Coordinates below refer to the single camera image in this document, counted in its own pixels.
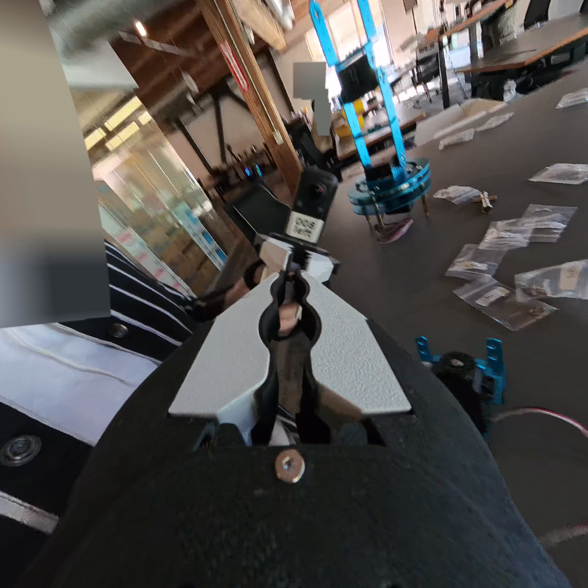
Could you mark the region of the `black servo with blue bracket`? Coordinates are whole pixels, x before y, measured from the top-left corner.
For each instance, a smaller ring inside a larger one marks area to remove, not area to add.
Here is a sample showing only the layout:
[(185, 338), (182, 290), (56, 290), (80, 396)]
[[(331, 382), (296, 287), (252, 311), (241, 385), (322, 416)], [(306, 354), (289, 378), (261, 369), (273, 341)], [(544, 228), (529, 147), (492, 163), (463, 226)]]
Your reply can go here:
[(490, 405), (503, 404), (506, 368), (502, 341), (486, 340), (486, 358), (475, 358), (465, 352), (450, 351), (434, 355), (428, 339), (416, 338), (421, 362), (445, 385), (485, 437), (490, 427)]

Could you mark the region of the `orange-edged side desk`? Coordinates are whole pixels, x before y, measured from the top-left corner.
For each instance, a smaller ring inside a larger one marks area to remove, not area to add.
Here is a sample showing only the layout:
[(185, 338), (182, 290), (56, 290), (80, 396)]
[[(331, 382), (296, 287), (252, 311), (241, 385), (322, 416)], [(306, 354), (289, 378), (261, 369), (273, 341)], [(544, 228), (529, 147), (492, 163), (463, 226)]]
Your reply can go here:
[(503, 100), (507, 82), (526, 93), (586, 56), (587, 15), (578, 13), (535, 25), (458, 71), (468, 78), (472, 98)]

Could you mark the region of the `scattered clear screw bags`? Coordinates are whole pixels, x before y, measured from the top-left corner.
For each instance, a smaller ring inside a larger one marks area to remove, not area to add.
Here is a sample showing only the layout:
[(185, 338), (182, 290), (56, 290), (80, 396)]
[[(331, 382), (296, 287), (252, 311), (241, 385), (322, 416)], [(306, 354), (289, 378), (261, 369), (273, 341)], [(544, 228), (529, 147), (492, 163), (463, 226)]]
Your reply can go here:
[[(498, 109), (470, 140), (424, 143), (430, 160), (431, 263), (452, 299), (518, 330), (535, 321), (587, 333), (587, 82), (571, 77)], [(474, 197), (496, 195), (493, 210)]]

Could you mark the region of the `wooden support post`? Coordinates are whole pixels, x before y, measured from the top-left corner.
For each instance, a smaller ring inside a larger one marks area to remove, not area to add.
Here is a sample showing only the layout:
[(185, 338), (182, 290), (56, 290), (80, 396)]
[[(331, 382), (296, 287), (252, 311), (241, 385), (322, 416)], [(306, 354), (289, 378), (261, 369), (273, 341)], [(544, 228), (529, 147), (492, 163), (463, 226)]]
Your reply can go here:
[(230, 1), (197, 1), (265, 145), (294, 196), (302, 165)]

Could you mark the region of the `person's left hand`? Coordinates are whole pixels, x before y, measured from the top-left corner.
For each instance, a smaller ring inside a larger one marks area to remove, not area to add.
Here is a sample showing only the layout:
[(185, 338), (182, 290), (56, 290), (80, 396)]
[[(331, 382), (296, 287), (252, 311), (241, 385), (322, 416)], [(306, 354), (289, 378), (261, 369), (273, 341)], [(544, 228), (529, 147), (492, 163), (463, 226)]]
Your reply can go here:
[(227, 307), (235, 304), (241, 298), (244, 298), (251, 290), (260, 283), (261, 274), (254, 275), (248, 281), (241, 277), (230, 290), (225, 294), (224, 302)]

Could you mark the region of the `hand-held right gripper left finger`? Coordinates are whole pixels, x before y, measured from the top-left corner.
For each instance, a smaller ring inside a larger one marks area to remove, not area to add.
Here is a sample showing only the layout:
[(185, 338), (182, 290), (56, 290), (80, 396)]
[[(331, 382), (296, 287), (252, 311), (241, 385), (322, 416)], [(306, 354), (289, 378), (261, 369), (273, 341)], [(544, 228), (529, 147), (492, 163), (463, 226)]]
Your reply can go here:
[(273, 273), (213, 323), (172, 401), (173, 417), (234, 424), (248, 445), (293, 445), (276, 419), (271, 342), (281, 328), (284, 273)]

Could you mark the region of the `brown background desk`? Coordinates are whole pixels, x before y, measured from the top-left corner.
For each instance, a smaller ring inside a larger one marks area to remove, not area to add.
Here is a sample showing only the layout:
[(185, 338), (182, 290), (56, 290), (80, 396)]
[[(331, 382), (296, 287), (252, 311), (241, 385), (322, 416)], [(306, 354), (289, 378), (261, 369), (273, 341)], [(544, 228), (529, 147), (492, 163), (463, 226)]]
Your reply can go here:
[(453, 24), (449, 28), (444, 28), (443, 30), (439, 31), (437, 35), (437, 39), (441, 40), (442, 38), (450, 37), (454, 34), (460, 33), (463, 30), (469, 29), (472, 26), (475, 26), (478, 22), (482, 21), (483, 19), (488, 18), (492, 14), (494, 14), (498, 9), (503, 6), (510, 7), (513, 1), (493, 1), (485, 4), (482, 9), (476, 13), (474, 13), (471, 17), (467, 18), (466, 20), (458, 23)]

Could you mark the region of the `person's striped white jacket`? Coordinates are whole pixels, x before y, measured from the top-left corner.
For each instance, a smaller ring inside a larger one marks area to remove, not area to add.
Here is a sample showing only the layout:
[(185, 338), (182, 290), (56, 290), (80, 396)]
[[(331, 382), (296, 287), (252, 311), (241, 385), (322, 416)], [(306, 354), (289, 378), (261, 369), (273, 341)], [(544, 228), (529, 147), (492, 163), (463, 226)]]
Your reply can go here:
[(126, 486), (154, 456), (180, 451), (167, 415), (187, 371), (186, 336), (146, 322), (99, 319), (1, 329), (1, 551), (34, 552), (65, 514), (83, 468), (109, 446), (107, 484)]

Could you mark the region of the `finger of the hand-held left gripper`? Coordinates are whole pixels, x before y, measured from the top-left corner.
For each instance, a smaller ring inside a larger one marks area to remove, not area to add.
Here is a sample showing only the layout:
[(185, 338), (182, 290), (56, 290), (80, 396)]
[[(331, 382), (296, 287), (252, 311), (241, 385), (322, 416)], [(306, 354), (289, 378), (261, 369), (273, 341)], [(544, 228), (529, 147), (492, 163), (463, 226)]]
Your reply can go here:
[(287, 272), (292, 254), (291, 243), (271, 236), (259, 236), (259, 258), (264, 265), (262, 275)]
[(328, 254), (304, 254), (300, 263), (299, 277), (311, 277), (327, 285), (339, 269), (339, 260)]

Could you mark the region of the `dark grey desk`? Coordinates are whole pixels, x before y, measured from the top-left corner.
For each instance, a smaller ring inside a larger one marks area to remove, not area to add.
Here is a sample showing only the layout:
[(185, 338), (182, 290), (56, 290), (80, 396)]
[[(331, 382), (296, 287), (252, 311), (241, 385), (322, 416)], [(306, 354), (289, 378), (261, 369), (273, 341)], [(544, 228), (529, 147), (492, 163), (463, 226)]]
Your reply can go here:
[[(587, 63), (505, 107), (513, 117), (462, 145), (437, 143), (416, 154), (430, 160), (432, 192), (451, 185), (497, 196), (485, 215), (474, 205), (429, 199), (429, 216), (415, 208), (415, 224), (390, 245), (375, 242), (342, 185), (321, 244), (341, 261), (333, 288), (378, 321), (411, 353), (425, 336), (434, 352), (480, 357), (488, 337), (503, 342), (506, 393), (502, 409), (539, 407), (587, 427), (587, 301), (553, 299), (552, 315), (517, 332), (499, 325), (454, 293), (462, 281), (445, 276), (465, 244), (479, 243), (489, 223), (521, 217), (531, 204), (577, 207), (556, 243), (508, 252), (496, 279), (587, 259), (587, 184), (531, 182), (553, 164), (587, 163), (587, 105), (557, 109), (563, 95), (587, 87)], [(546, 540), (573, 587), (587, 587), (587, 438), (543, 414), (509, 416), (490, 430), (489, 445), (514, 501), (535, 535)]]

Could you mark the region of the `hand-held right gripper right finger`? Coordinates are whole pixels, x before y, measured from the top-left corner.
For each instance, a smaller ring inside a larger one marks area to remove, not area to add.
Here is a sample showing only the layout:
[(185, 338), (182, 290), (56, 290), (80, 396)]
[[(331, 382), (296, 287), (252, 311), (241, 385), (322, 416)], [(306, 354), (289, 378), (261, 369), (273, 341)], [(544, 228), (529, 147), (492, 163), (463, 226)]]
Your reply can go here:
[(373, 418), (412, 410), (369, 320), (301, 271), (298, 327), (308, 339), (296, 426), (301, 442), (383, 442)]

